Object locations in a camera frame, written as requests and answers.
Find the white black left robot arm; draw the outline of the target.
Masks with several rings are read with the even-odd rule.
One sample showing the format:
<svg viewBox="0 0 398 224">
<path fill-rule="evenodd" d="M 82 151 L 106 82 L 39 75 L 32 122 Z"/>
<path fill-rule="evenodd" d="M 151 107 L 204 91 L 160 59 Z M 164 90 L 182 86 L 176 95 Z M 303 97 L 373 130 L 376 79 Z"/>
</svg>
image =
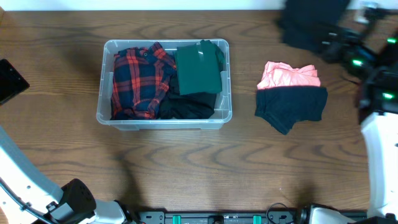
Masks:
<svg viewBox="0 0 398 224">
<path fill-rule="evenodd" d="M 47 178 L 1 130 L 1 210 L 9 223 L 139 223 L 117 200 L 96 200 L 73 179 L 63 187 Z"/>
</svg>

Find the dark green garment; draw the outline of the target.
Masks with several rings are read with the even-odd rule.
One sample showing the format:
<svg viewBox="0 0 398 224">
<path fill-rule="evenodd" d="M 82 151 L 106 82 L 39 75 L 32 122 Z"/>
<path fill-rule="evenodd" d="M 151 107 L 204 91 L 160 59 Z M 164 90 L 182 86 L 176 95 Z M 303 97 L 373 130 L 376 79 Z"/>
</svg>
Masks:
<svg viewBox="0 0 398 224">
<path fill-rule="evenodd" d="M 177 47 L 175 62 L 180 94 L 220 93 L 224 61 L 224 53 L 209 40 Z"/>
</svg>

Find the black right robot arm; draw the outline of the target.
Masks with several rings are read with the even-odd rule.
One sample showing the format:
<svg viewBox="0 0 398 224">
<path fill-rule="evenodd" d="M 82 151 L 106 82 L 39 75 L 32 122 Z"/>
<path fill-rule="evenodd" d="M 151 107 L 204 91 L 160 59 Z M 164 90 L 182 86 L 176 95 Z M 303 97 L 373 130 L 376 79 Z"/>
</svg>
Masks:
<svg viewBox="0 0 398 224">
<path fill-rule="evenodd" d="M 358 119 L 368 155 L 369 207 L 363 223 L 397 223 L 397 36 L 380 52 L 365 46 L 372 31 L 321 26 L 320 56 L 359 78 Z"/>
</svg>

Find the black garment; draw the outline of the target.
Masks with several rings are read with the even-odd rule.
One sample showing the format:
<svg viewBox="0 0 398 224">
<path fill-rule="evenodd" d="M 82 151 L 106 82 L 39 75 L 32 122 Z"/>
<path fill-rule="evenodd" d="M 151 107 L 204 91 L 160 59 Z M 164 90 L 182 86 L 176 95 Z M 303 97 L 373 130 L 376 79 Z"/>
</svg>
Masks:
<svg viewBox="0 0 398 224">
<path fill-rule="evenodd" d="M 169 90 L 159 106 L 160 119 L 208 119 L 215 112 L 217 94 L 192 93 L 181 95 L 177 75 L 172 75 Z"/>
<path fill-rule="evenodd" d="M 335 26 L 350 0 L 286 0 L 277 25 L 281 41 L 291 47 L 319 52 L 326 27 Z"/>
</svg>

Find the pink garment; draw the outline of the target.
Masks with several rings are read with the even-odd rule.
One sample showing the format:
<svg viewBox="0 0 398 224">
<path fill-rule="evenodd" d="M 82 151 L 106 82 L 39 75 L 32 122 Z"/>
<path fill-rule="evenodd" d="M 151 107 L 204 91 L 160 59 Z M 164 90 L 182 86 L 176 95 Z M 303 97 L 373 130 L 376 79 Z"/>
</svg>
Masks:
<svg viewBox="0 0 398 224">
<path fill-rule="evenodd" d="M 283 62 L 268 61 L 264 66 L 261 81 L 257 84 L 258 90 L 281 86 L 320 86 L 317 69 L 314 65 L 302 68 L 293 68 Z"/>
</svg>

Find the navy garment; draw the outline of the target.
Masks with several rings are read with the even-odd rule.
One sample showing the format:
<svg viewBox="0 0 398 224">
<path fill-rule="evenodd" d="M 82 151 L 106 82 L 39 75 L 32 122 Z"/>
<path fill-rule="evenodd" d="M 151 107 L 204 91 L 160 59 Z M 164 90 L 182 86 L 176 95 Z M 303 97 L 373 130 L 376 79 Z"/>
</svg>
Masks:
<svg viewBox="0 0 398 224">
<path fill-rule="evenodd" d="M 283 135 L 301 121 L 321 121 L 328 92 L 319 86 L 282 86 L 258 90 L 254 115 Z"/>
</svg>

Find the clear plastic storage bin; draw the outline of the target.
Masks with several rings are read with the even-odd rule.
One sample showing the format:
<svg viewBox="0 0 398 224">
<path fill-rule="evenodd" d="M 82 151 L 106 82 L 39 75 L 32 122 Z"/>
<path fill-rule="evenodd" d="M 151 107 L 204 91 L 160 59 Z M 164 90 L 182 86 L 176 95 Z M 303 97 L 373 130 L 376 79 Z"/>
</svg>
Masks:
<svg viewBox="0 0 398 224">
<path fill-rule="evenodd" d="M 210 39 L 224 53 L 225 61 L 221 71 L 222 92 L 217 94 L 215 113 L 209 119 L 156 119 L 156 120 L 112 120 L 111 95 L 113 92 L 114 54 L 130 47 L 150 47 L 155 40 L 109 40 L 103 48 L 101 79 L 99 84 L 96 119 L 99 123 L 120 131 L 140 129 L 220 129 L 233 117 L 231 96 L 231 71 L 229 43 L 224 39 Z"/>
</svg>

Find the red navy plaid shirt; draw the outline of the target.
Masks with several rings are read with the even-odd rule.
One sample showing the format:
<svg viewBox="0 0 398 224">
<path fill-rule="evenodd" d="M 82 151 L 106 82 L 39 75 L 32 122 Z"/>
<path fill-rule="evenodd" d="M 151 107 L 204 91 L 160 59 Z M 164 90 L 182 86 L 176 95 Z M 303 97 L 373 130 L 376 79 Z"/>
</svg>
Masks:
<svg viewBox="0 0 398 224">
<path fill-rule="evenodd" d="M 174 57 L 158 42 L 120 50 L 114 55 L 111 119 L 157 119 L 176 73 Z"/>
</svg>

